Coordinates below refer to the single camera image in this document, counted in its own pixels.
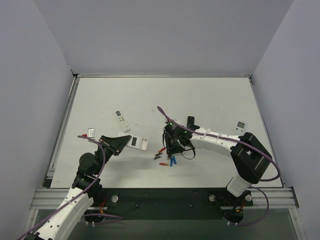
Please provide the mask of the black battery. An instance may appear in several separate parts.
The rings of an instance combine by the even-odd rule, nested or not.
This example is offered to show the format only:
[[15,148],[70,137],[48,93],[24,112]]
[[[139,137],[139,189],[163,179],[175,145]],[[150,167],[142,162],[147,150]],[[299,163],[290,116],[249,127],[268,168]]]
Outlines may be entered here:
[[157,160],[157,159],[159,159],[159,158],[161,158],[161,157],[162,157],[161,154],[156,154],[156,155],[154,156],[153,160]]

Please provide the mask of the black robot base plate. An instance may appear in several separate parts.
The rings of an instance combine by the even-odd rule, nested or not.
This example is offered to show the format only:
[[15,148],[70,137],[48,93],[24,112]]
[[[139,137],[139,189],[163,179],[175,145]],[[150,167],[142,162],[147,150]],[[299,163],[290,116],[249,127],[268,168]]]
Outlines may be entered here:
[[243,216],[251,192],[235,197],[223,187],[103,188],[85,212],[88,222],[123,220],[220,220],[231,211]]

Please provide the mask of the white red-faced remote control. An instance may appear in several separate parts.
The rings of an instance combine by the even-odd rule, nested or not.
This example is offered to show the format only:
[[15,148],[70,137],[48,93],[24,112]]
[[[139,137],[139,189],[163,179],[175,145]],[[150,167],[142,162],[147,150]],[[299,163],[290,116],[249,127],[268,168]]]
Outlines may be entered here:
[[126,147],[141,150],[141,151],[145,151],[147,149],[148,140],[146,138],[135,136],[132,134],[130,136],[131,136],[131,139],[125,145]]

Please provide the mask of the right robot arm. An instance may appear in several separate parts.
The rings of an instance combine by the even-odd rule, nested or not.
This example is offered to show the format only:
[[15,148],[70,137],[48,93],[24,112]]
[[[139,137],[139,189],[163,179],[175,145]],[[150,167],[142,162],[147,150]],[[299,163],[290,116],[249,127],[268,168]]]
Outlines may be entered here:
[[244,135],[225,135],[194,124],[187,127],[169,121],[163,128],[162,140],[167,157],[183,152],[204,149],[220,153],[233,160],[237,174],[227,184],[227,191],[240,197],[251,185],[262,182],[262,176],[273,163],[272,156],[250,132]]

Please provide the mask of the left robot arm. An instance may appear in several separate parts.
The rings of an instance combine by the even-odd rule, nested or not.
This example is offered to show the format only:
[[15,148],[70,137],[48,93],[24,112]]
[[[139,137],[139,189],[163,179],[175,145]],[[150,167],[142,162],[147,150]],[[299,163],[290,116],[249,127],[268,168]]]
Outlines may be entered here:
[[19,240],[68,239],[88,208],[101,203],[103,194],[100,175],[109,159],[118,156],[132,136],[102,135],[96,140],[86,135],[79,135],[78,138],[96,144],[97,150],[94,153],[87,152],[81,155],[76,177],[59,207],[19,236]]

